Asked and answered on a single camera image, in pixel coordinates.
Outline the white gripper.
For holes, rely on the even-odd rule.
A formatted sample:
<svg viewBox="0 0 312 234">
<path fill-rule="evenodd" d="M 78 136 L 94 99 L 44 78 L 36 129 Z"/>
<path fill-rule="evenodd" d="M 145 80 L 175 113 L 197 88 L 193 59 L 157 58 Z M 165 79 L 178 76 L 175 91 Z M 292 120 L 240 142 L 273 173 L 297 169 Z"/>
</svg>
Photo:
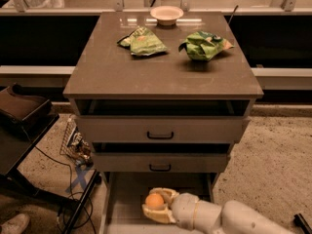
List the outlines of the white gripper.
<svg viewBox="0 0 312 234">
<path fill-rule="evenodd" d="M 176 223 L 180 228 L 186 230 L 194 229 L 194 214 L 199 198 L 189 193 L 179 194 L 173 189 L 155 187 L 149 191 L 150 194 L 160 194 L 164 201 L 171 205 L 171 210 L 167 204 L 159 209 L 152 209 L 146 204 L 142 205 L 143 214 L 158 223 Z"/>
</svg>

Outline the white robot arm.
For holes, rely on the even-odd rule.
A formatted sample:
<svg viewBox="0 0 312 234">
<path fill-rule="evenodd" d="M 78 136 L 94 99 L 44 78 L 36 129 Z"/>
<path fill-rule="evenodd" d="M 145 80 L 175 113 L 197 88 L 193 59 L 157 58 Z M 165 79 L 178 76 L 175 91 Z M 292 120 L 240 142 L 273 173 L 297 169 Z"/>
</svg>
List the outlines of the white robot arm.
<svg viewBox="0 0 312 234">
<path fill-rule="evenodd" d="M 156 222 L 202 234 L 294 234 L 241 202 L 220 206 L 170 188 L 151 189 L 142 211 Z"/>
</svg>

